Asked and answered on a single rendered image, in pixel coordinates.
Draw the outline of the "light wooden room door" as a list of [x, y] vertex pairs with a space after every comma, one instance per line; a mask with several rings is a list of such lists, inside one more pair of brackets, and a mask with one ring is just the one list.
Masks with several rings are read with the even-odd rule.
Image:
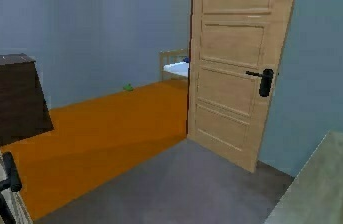
[[[191, 0], [187, 137], [253, 172], [295, 0]], [[259, 77], [272, 69], [270, 95]]]

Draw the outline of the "dark brown wooden dresser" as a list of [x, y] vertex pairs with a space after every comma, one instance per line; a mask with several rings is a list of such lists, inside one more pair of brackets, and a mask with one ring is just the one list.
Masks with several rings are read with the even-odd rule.
[[53, 129], [35, 60], [0, 55], [0, 146]]

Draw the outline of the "light wooden bed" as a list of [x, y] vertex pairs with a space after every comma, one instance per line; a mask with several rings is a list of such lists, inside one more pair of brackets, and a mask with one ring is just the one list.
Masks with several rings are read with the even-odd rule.
[[189, 77], [189, 63], [183, 59], [189, 58], [188, 49], [166, 50], [159, 52], [160, 80], [187, 80]]

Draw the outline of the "grey-green sofa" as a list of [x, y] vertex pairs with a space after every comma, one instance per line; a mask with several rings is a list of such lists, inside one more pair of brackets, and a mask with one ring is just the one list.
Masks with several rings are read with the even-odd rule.
[[264, 224], [343, 224], [343, 133], [324, 136]]

